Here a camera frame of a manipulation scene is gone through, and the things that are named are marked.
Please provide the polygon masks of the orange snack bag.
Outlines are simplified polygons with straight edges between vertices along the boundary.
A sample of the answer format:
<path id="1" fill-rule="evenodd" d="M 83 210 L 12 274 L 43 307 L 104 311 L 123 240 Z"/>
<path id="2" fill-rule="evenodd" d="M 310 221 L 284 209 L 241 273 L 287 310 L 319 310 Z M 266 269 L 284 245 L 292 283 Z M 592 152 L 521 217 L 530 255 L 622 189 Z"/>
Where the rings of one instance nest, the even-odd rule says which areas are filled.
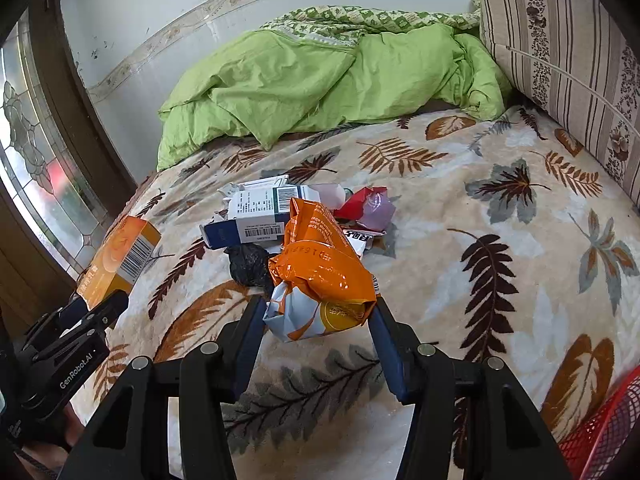
<path id="1" fill-rule="evenodd" d="M 290 200 L 282 250 L 268 270 L 274 289 L 264 322 L 284 342 L 360 326 L 378 299 L 373 275 L 333 214 L 313 200 Z"/>

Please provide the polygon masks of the red mesh trash basket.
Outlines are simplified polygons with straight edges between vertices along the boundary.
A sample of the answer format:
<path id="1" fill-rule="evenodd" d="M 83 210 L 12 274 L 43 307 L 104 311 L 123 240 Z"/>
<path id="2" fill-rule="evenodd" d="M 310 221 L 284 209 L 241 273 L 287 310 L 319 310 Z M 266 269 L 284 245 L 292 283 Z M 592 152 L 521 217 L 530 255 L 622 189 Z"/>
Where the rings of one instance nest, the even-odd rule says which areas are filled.
<path id="1" fill-rule="evenodd" d="M 573 479 L 602 479 L 639 426 L 639 367 L 559 444 Z"/>

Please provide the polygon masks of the orange medicine box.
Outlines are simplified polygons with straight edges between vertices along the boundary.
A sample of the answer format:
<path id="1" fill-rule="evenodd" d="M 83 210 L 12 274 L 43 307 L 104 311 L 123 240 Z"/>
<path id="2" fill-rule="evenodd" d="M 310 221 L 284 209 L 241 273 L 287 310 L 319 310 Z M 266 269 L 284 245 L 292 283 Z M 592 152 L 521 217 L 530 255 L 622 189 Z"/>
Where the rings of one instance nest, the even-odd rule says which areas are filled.
<path id="1" fill-rule="evenodd" d="M 88 309 L 96 308 L 115 290 L 129 294 L 159 242 L 160 232 L 151 222 L 123 218 L 107 235 L 79 281 L 77 293 Z"/>

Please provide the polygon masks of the stained glass window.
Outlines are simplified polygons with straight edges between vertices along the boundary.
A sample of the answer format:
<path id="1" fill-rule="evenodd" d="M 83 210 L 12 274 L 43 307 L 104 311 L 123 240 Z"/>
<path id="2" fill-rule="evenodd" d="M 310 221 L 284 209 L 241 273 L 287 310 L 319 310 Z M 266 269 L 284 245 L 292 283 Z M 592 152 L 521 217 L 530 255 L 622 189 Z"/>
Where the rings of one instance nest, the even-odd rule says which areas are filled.
<path id="1" fill-rule="evenodd" d="M 111 220 L 73 160 L 36 70 L 28 15 L 1 47 L 1 180 L 44 249 L 74 280 Z"/>

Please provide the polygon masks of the leaf pattern fleece blanket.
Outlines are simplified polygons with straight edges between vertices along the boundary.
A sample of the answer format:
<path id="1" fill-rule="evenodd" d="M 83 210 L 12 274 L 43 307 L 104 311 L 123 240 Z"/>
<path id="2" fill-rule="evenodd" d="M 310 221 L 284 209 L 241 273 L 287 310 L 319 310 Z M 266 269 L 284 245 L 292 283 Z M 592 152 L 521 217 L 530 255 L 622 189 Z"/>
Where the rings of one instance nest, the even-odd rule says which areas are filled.
<path id="1" fill-rule="evenodd" d="M 130 214 L 160 231 L 112 351 L 74 397 L 83 422 L 135 356 L 181 358 L 239 318 L 232 280 L 200 225 L 224 186 L 384 186 L 390 226 L 362 257 L 420 341 L 456 359 L 500 356 L 556 440 L 639 364 L 639 215 L 578 141 L 517 107 L 497 127 L 458 110 L 289 136 L 271 152 L 219 139 L 149 180 Z M 284 344 L 266 333 L 257 370 L 224 423 L 240 479 L 393 479 L 412 409 L 388 391 L 366 326 Z"/>

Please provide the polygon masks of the black crumpled plastic bag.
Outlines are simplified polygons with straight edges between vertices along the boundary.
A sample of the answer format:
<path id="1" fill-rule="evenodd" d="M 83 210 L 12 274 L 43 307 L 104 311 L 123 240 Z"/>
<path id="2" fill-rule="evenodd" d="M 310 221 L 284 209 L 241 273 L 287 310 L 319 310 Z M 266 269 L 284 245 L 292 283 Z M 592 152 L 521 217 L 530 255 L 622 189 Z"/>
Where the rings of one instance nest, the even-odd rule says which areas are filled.
<path id="1" fill-rule="evenodd" d="M 227 247 L 224 252 L 229 257 L 231 277 L 245 287 L 260 288 L 265 296 L 271 296 L 274 289 L 268 268 L 269 252 L 253 243 Z"/>

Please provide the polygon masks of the blue white carton box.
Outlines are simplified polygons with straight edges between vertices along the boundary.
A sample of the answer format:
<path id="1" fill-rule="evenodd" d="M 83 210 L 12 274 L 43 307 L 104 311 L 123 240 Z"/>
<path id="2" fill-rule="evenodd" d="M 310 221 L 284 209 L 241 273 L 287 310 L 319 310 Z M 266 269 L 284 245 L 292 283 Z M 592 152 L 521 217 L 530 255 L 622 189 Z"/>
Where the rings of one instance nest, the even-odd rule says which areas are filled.
<path id="1" fill-rule="evenodd" d="M 246 243 L 272 242 L 284 235 L 292 198 L 318 202 L 320 194 L 307 185 L 253 188 L 236 192 L 230 200 L 227 219 L 201 226 L 209 249 Z"/>

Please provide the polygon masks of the red white snack wrapper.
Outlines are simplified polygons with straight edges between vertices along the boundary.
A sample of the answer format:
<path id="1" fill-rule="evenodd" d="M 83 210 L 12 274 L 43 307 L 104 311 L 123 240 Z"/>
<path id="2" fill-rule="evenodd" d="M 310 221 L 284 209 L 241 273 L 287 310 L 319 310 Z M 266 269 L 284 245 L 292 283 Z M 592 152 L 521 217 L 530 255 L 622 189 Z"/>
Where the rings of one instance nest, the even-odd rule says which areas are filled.
<path id="1" fill-rule="evenodd" d="M 364 253 L 371 249 L 373 244 L 377 240 L 382 240 L 386 235 L 385 231 L 369 231 L 360 229 L 344 229 L 343 234 L 350 246 L 359 258 L 362 258 Z"/>

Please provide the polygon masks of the red purple foil wrapper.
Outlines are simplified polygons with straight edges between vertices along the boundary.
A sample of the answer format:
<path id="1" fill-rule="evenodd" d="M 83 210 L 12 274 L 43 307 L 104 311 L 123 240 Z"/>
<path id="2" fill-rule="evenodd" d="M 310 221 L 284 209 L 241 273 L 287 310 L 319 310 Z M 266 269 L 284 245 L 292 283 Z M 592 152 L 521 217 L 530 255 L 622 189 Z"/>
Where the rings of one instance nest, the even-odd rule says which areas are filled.
<path id="1" fill-rule="evenodd" d="M 396 207 L 387 195 L 387 188 L 362 188 L 334 211 L 337 220 L 355 223 L 369 231 L 383 232 L 392 222 Z"/>

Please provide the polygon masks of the white flat box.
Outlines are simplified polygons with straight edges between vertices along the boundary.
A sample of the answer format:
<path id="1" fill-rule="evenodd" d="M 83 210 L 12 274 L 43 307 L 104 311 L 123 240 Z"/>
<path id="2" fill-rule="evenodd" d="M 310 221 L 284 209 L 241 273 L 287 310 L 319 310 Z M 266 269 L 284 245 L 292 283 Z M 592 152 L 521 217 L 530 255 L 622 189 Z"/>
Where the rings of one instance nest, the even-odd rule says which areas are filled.
<path id="1" fill-rule="evenodd" d="M 278 186 L 286 185 L 287 183 L 288 175 L 278 174 L 277 176 L 242 183 L 228 183 L 221 188 L 218 188 L 217 192 L 222 195 L 224 200 L 230 200 L 230 198 L 237 192 L 254 190 L 255 188 L 277 188 Z"/>

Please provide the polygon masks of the green quilt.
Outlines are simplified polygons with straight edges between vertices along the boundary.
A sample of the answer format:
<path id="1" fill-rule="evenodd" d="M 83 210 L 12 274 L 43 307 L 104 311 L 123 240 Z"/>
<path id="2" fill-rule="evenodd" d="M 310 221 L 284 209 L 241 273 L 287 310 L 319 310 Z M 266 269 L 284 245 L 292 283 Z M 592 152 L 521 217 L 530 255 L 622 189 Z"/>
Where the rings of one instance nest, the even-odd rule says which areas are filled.
<path id="1" fill-rule="evenodd" d="M 511 85 L 477 38 L 480 10 L 451 14 L 307 6 L 218 48 L 180 77 L 158 111 L 165 170 L 221 136 L 281 136 L 409 115 L 431 100 L 480 122 Z"/>

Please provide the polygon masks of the striped floral cushion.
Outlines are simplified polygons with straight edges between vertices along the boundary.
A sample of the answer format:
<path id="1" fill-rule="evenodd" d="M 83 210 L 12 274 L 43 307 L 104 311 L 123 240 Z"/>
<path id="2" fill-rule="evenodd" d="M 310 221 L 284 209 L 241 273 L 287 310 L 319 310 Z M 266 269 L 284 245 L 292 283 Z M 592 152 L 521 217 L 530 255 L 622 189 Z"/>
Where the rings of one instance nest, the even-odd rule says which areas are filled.
<path id="1" fill-rule="evenodd" d="M 639 198 L 639 62 L 599 0 L 480 0 L 480 38 L 512 86 Z"/>

